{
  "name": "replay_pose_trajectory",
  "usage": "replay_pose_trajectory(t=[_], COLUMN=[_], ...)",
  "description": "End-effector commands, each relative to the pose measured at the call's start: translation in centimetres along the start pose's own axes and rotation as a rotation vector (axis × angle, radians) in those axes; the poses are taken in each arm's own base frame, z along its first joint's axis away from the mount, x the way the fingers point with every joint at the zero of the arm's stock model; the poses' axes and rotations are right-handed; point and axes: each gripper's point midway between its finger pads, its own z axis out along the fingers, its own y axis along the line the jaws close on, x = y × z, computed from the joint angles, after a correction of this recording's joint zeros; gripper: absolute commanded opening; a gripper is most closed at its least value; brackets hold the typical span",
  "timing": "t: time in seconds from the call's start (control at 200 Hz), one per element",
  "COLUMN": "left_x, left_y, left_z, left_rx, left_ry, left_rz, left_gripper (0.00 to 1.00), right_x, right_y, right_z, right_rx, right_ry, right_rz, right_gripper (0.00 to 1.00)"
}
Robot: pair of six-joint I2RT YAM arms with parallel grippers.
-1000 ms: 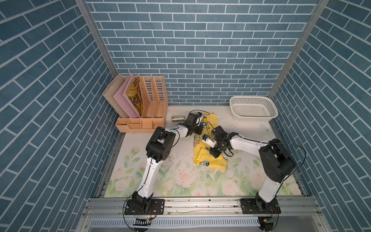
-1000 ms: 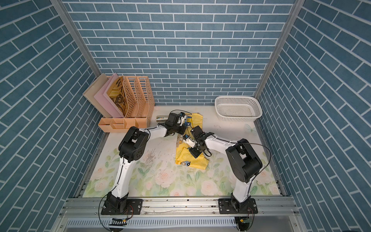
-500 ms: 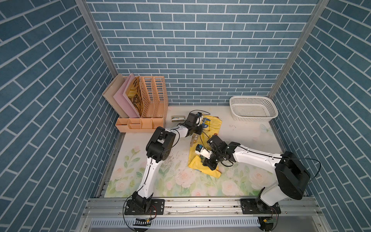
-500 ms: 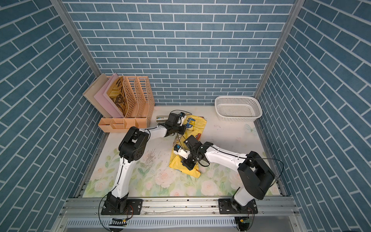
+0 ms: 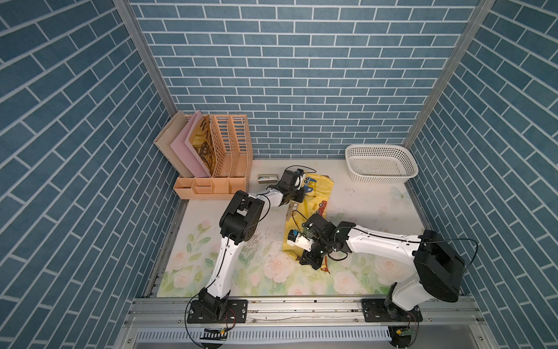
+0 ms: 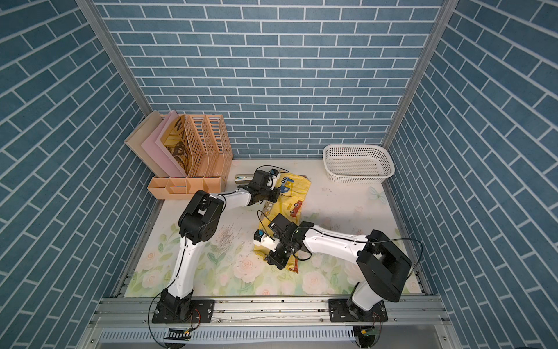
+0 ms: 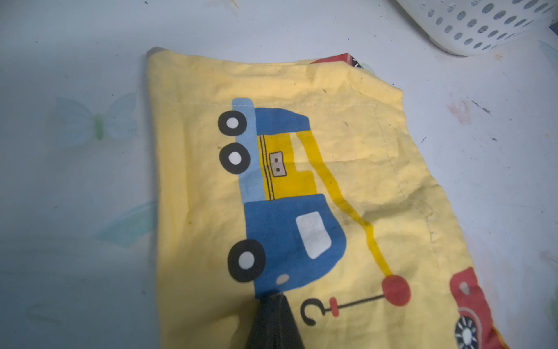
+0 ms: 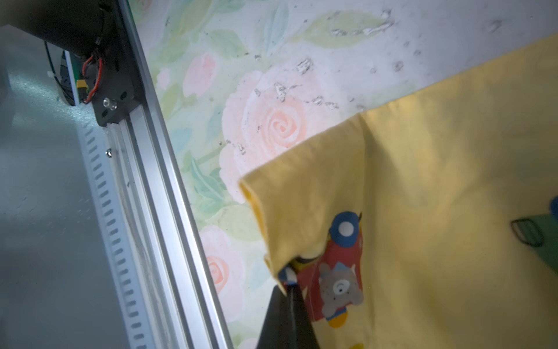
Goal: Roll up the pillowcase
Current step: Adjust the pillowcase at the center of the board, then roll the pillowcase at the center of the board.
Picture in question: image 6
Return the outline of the yellow car print pillowcase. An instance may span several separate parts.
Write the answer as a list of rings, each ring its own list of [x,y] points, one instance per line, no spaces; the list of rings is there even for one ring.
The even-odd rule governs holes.
[[[278,214],[282,214],[290,221],[295,222],[297,225],[301,225],[301,212],[302,206],[306,199],[307,193],[310,189],[311,181],[303,176],[292,173],[280,173],[278,179],[278,187],[280,189],[280,196],[276,203],[268,203],[265,205],[262,214],[258,214],[257,217],[263,219],[257,230],[263,230],[269,236],[273,237],[274,233],[269,227],[271,221]],[[270,250],[264,247],[257,247],[254,245],[254,251],[262,256],[264,260],[270,252]],[[294,256],[288,261],[287,266],[284,268],[290,272],[299,272],[300,260],[296,260]]]

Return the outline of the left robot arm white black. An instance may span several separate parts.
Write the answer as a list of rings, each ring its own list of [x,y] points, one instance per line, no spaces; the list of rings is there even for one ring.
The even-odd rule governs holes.
[[[264,201],[276,203],[280,189],[280,171],[256,170],[251,181],[228,193],[197,191],[178,220],[180,251],[171,283],[159,295],[154,324],[180,324],[193,318],[190,305],[193,282],[201,253],[215,235],[221,215],[228,209],[252,206]]]

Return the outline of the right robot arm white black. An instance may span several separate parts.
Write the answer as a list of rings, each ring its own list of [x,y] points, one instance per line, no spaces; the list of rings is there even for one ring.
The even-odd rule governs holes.
[[[382,231],[343,234],[308,221],[296,224],[282,214],[270,221],[267,228],[254,233],[254,244],[269,250],[264,259],[279,270],[303,251],[345,260],[363,274],[364,280],[356,284],[346,303],[329,302],[332,322],[386,321],[387,315],[381,309],[384,302],[400,301],[412,262]]]

